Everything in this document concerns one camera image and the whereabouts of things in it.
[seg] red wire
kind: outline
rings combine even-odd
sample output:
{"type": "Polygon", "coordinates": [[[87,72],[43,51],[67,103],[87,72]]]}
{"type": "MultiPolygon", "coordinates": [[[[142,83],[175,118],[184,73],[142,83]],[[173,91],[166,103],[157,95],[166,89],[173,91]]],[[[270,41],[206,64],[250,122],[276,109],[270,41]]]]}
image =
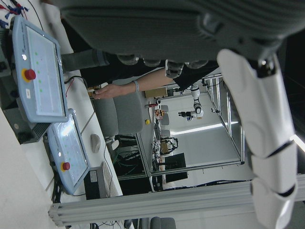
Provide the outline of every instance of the red wire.
{"type": "Polygon", "coordinates": [[[69,88],[71,87],[71,85],[72,85],[73,82],[74,82],[74,78],[72,79],[72,82],[70,83],[70,85],[69,85],[69,87],[68,87],[68,89],[67,89],[67,91],[66,91],[66,98],[67,98],[68,90],[69,90],[69,88]]]}
{"type": "Polygon", "coordinates": [[[12,11],[12,10],[8,10],[7,8],[5,8],[5,7],[2,6],[2,5],[0,5],[0,9],[7,10],[8,12],[13,13],[13,14],[16,14],[16,15],[18,14],[18,13],[16,13],[16,12],[12,11]]]}

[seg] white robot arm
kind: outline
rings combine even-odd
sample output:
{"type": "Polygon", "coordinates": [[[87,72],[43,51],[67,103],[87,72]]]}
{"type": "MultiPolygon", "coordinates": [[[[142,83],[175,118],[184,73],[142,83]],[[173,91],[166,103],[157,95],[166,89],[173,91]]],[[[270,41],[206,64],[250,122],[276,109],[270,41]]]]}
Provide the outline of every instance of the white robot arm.
{"type": "Polygon", "coordinates": [[[258,220],[269,229],[284,228],[297,190],[295,133],[282,74],[274,56],[249,63],[221,50],[218,64],[240,115],[256,177],[251,191],[258,220]]]}
{"type": "Polygon", "coordinates": [[[203,109],[199,102],[200,90],[198,85],[193,84],[191,86],[192,97],[194,100],[194,111],[181,111],[178,113],[179,116],[187,118],[188,121],[191,121],[195,117],[203,117],[203,109]]]}

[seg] wrist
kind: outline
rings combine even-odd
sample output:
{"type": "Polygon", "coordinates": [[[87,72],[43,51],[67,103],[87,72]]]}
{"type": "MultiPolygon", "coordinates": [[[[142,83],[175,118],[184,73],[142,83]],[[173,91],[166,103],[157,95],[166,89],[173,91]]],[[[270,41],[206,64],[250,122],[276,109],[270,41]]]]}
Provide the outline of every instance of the wrist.
{"type": "Polygon", "coordinates": [[[136,90],[136,87],[135,87],[134,82],[130,82],[128,84],[122,85],[122,93],[124,95],[129,94],[129,93],[133,93],[133,92],[135,92],[135,90],[136,90]]]}

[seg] bracelet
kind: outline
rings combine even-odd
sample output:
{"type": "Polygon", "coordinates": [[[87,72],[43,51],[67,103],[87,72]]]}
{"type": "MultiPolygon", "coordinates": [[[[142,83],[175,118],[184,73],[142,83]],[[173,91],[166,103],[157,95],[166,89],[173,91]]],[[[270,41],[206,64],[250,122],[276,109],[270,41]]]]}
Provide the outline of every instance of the bracelet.
{"type": "Polygon", "coordinates": [[[133,82],[135,84],[135,92],[138,92],[139,91],[139,84],[136,80],[134,80],[133,82]]]}

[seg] black shirt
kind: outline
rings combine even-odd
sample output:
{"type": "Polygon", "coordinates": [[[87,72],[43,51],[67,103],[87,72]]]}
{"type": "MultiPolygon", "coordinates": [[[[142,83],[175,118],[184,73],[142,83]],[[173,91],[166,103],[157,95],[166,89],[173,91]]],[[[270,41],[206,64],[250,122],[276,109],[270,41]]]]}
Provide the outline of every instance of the black shirt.
{"type": "MultiPolygon", "coordinates": [[[[95,67],[81,70],[81,75],[87,81],[88,86],[100,85],[102,83],[111,83],[118,79],[127,79],[133,76],[144,75],[156,67],[148,67],[144,64],[143,60],[139,60],[135,65],[125,65],[117,58],[116,55],[107,54],[108,66],[95,67]]],[[[157,67],[164,67],[165,61],[161,61],[157,67]]],[[[182,73],[174,81],[179,85],[182,90],[200,80],[208,73],[218,68],[216,61],[209,61],[205,66],[199,69],[190,69],[184,66],[182,73]]]]}

